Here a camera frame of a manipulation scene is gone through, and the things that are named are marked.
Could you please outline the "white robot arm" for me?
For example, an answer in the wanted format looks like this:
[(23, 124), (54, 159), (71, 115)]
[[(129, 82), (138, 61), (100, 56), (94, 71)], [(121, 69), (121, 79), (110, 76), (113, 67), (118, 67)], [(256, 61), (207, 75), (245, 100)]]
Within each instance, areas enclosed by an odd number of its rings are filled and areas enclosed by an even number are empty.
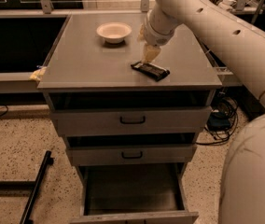
[[(265, 33), (209, 0), (155, 0), (140, 31), (153, 61), (186, 25), (265, 107)], [(265, 224), (265, 114), (237, 134), (220, 185), (218, 224)]]

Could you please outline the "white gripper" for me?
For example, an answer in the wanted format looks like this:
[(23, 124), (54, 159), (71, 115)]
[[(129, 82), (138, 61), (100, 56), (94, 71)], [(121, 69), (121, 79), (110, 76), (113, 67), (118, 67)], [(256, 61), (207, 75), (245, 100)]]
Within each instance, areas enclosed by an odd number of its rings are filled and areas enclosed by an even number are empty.
[(152, 9), (146, 14), (137, 36), (138, 42), (147, 42), (143, 47), (142, 63), (151, 63), (160, 54), (160, 46), (169, 42), (177, 26), (177, 20), (161, 9)]

